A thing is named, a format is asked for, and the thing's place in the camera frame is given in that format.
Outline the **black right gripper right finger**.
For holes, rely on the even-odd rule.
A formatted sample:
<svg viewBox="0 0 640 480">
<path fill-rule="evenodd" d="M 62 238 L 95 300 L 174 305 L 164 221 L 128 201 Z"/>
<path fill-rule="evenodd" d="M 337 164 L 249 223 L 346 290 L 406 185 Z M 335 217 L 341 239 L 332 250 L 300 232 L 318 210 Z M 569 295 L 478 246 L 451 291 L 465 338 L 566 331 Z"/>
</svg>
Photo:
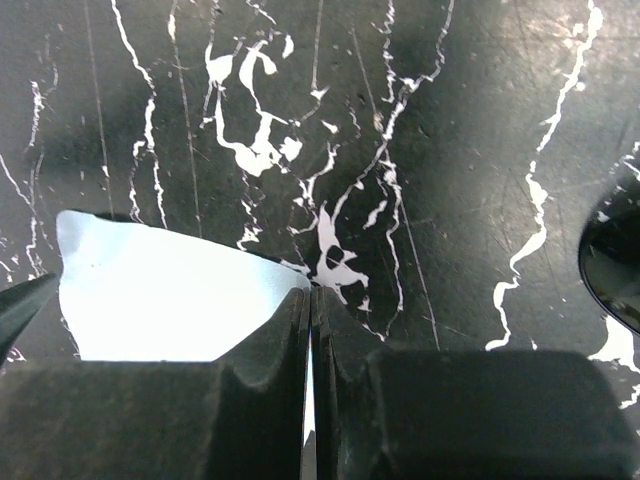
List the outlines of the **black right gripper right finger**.
<svg viewBox="0 0 640 480">
<path fill-rule="evenodd" d="M 607 379 L 559 351 L 380 342 L 311 294 L 321 479 L 631 479 L 638 437 Z"/>
</svg>

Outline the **light blue cleaning cloth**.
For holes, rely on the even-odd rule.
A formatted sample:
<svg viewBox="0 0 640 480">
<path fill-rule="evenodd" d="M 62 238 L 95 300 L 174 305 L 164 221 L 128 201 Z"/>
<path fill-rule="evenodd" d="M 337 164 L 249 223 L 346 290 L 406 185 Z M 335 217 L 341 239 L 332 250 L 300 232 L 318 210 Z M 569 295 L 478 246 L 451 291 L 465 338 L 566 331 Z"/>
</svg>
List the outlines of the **light blue cleaning cloth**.
<svg viewBox="0 0 640 480">
<path fill-rule="evenodd" d="M 294 402 L 283 412 L 297 440 L 312 429 L 306 314 L 311 285 L 274 261 L 135 222 L 65 210 L 56 219 L 62 316 L 84 361 L 237 363 L 265 382 L 293 348 Z"/>
</svg>

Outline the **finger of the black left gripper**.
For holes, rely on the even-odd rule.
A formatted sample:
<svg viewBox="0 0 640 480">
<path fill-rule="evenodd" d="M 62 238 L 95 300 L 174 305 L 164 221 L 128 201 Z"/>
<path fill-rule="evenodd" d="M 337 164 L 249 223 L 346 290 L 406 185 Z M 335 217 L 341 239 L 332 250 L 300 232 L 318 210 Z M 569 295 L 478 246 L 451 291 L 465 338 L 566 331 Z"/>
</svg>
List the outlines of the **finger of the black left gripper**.
<svg viewBox="0 0 640 480">
<path fill-rule="evenodd" d="M 59 277 L 48 273 L 1 292 L 1 364 L 31 320 L 57 291 Z"/>
</svg>

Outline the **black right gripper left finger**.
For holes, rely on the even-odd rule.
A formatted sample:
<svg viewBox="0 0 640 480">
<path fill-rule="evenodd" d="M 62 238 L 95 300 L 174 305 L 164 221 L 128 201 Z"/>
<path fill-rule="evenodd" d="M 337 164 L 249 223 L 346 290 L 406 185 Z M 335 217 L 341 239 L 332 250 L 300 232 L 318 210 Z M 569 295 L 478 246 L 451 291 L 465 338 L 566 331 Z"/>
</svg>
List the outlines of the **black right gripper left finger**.
<svg viewBox="0 0 640 480">
<path fill-rule="evenodd" d="M 309 294 L 212 362 L 29 363 L 1 378 L 5 479 L 295 479 Z"/>
</svg>

